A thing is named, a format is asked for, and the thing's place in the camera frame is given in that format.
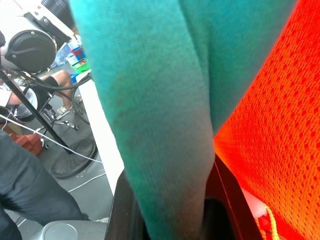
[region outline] black pole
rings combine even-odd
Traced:
[[[25,95],[19,91],[16,85],[8,78],[8,76],[0,71],[0,78],[5,82],[5,84],[11,89],[11,91],[21,100],[21,102],[30,110],[30,112],[35,116],[36,119],[45,127],[45,129],[52,135],[52,137],[61,145],[68,147],[68,145],[57,135],[53,128],[47,123],[47,121],[40,115],[40,113],[32,106]],[[68,154],[73,154],[70,150],[63,148]]]

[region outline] knee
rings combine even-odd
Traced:
[[[57,80],[59,85],[69,86],[72,84],[71,76],[65,70],[58,71],[53,77]]]

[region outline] wire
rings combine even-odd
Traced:
[[[71,101],[71,102],[72,102],[72,105],[77,107],[77,108],[75,108],[75,113],[78,115],[78,117],[79,117],[83,122],[85,122],[86,124],[90,125],[89,120],[87,120],[87,119],[83,116],[83,113],[79,111],[79,108],[80,108],[85,114],[87,114],[85,108],[82,107],[82,106],[80,105],[80,103],[77,103],[77,102],[76,102],[76,97],[75,97],[75,95],[76,95],[77,89],[78,89],[78,87],[77,87],[77,88],[74,88],[74,89],[73,89],[73,92],[72,92],[72,97],[71,97],[71,99],[72,99],[72,101]]]
[[[13,0],[13,1],[23,10],[23,8],[19,5],[19,3],[17,3],[16,0]]]
[[[71,193],[71,192],[73,192],[74,190],[76,190],[76,189],[78,189],[78,188],[81,188],[83,185],[86,185],[87,183],[91,182],[92,180],[95,180],[95,179],[97,179],[97,178],[100,178],[100,177],[103,176],[103,175],[106,175],[106,173],[103,173],[103,174],[100,174],[100,175],[98,175],[98,176],[95,176],[95,177],[91,178],[90,180],[86,181],[85,183],[82,183],[81,185],[79,185],[79,186],[77,186],[77,187],[69,190],[68,193]]]
[[[34,74],[31,74],[31,75],[38,80],[38,77],[36,75],[34,75]],[[81,79],[81,81],[79,81],[78,83],[73,84],[71,86],[51,86],[49,84],[47,85],[47,84],[44,84],[42,82],[40,83],[39,81],[35,81],[35,80],[33,80],[32,84],[35,84],[39,87],[42,87],[44,89],[50,89],[50,90],[69,90],[69,89],[77,88],[90,80],[91,80],[91,74],[89,72],[83,79]]]
[[[19,223],[19,225],[17,226],[17,228],[19,228],[25,221],[27,221],[26,218],[25,218],[22,222]]]
[[[8,118],[11,113],[12,113],[12,109],[10,109],[9,114],[8,114],[8,116],[6,116],[6,117]],[[1,131],[3,131],[3,130],[5,129],[5,127],[7,126],[7,124],[8,124],[8,120],[6,119],[6,120],[5,120],[5,124],[4,124],[3,127],[1,128]]]
[[[95,180],[95,179],[97,179],[97,178],[100,178],[100,177],[102,177],[102,176],[104,176],[104,175],[106,175],[106,173],[102,173],[102,174],[100,174],[100,175],[98,175],[98,176],[95,176],[95,177],[89,179],[88,181],[82,183],[81,185],[79,185],[79,186],[77,186],[77,187],[69,190],[68,193],[71,193],[71,192],[73,192],[74,190],[79,189],[79,188],[81,188],[82,186],[86,185],[87,183],[90,183],[92,180]],[[19,223],[19,225],[18,225],[17,227],[19,228],[26,220],[27,220],[27,219],[25,218],[22,222]]]
[[[94,162],[97,162],[97,163],[101,163],[101,164],[102,164],[102,161],[97,161],[97,160],[94,160],[94,159],[92,159],[92,158],[90,158],[90,157],[84,156],[84,155],[82,155],[82,154],[80,154],[80,153],[77,153],[76,151],[73,151],[72,149],[70,149],[70,148],[68,148],[68,147],[66,147],[66,146],[63,146],[62,144],[60,144],[60,143],[56,142],[55,140],[47,137],[46,135],[44,135],[44,134],[42,134],[42,133],[40,133],[40,132],[37,132],[36,130],[33,130],[32,128],[29,128],[29,127],[27,127],[27,126],[24,126],[24,125],[22,125],[22,124],[20,124],[20,123],[18,123],[18,122],[16,122],[16,121],[13,121],[13,120],[7,118],[6,116],[3,116],[3,115],[0,114],[0,117],[3,118],[3,119],[6,119],[7,121],[9,121],[9,122],[11,122],[11,123],[14,123],[14,124],[16,124],[16,125],[24,128],[24,129],[27,129],[27,130],[29,130],[29,131],[31,131],[31,132],[33,132],[33,133],[36,133],[36,134],[38,134],[38,135],[46,138],[46,139],[50,140],[51,142],[54,142],[55,144],[59,145],[60,147],[63,147],[64,149],[67,149],[67,150],[71,151],[72,153],[74,153],[74,154],[76,154],[76,155],[78,155],[78,156],[80,156],[80,157],[83,157],[83,158],[85,158],[85,159],[88,159],[88,160],[91,160],[91,161],[94,161]]]

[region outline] sneaker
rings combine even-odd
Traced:
[[[74,97],[74,100],[75,100],[76,103],[79,104],[79,103],[82,102],[82,96],[81,96],[81,95],[75,96],[75,97]]]
[[[56,111],[62,115],[64,113],[66,113],[67,111],[71,110],[72,109],[72,104],[71,104],[71,107],[69,108],[66,108],[64,105],[62,105],[60,108],[58,108]]]
[[[94,222],[98,222],[98,223],[109,223],[109,217],[105,217],[99,220],[94,220]]]

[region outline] black cable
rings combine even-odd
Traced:
[[[36,80],[39,80],[41,81],[36,75],[34,74],[30,74],[32,77],[34,77]],[[33,84],[36,84],[37,86],[39,87],[42,87],[44,89],[50,89],[50,90],[55,90],[55,91],[59,91],[59,90],[69,90],[69,89],[75,89],[75,88],[78,88],[79,86],[85,84],[86,82],[88,82],[89,80],[91,80],[91,74],[88,73],[83,79],[81,79],[80,82],[74,84],[74,85],[71,85],[71,86],[51,86],[51,85],[46,85],[45,83],[40,83],[39,81],[35,81],[33,79]]]
[[[38,77],[37,77],[36,75],[34,75],[33,73],[31,73],[30,75],[31,75],[32,77],[34,77],[35,80],[32,79],[32,78],[30,78],[30,77],[28,77],[26,74],[23,74],[23,75],[24,75],[24,77],[25,77],[26,80],[27,80],[27,79],[32,80],[32,83],[29,83],[29,84],[31,84],[31,85],[33,85],[33,86],[43,87],[43,85],[46,85],[46,88],[47,88],[47,87],[48,87],[48,88],[49,88],[49,87],[50,87],[50,88],[53,87],[53,86],[51,86],[50,84],[42,81],[40,78],[38,78]],[[73,90],[72,90],[72,96],[71,96],[71,98],[70,98],[68,95],[66,95],[64,92],[60,91],[60,90],[55,90],[55,92],[63,95],[64,97],[66,97],[69,101],[72,102],[72,104],[73,104],[74,106],[79,107],[83,112],[85,112],[85,113],[87,114],[86,109],[85,109],[84,107],[82,107],[79,103],[77,103],[77,102],[75,101],[75,94],[76,94],[76,91],[77,91],[78,87],[81,86],[82,84],[85,84],[85,83],[88,82],[90,79],[91,79],[91,74],[88,73],[84,78],[82,78],[82,79],[79,81],[79,83],[72,85],[72,89],[73,89]],[[82,116],[80,116],[80,118],[81,118],[86,124],[90,124],[90,123],[89,123],[87,120],[85,120]]]
[[[30,83],[30,87],[39,87],[39,85],[36,84],[36,83],[34,83],[34,81],[33,81],[32,83]],[[78,87],[75,87],[75,88],[73,89],[73,91],[72,91],[72,97],[69,97],[67,94],[65,94],[64,92],[59,91],[59,90],[56,90],[55,92],[61,94],[61,95],[64,96],[64,97],[66,97],[70,102],[72,102],[72,105],[73,105],[73,106],[76,106],[77,108],[80,108],[85,114],[87,114],[86,109],[85,109],[83,106],[81,106],[80,103],[78,103],[78,102],[75,101],[75,94],[76,94],[77,89],[78,89]],[[76,112],[77,115],[81,118],[82,121],[84,121],[86,124],[90,125],[89,121],[86,120],[86,119],[82,116],[82,114],[79,112],[79,110],[75,109],[75,112]]]

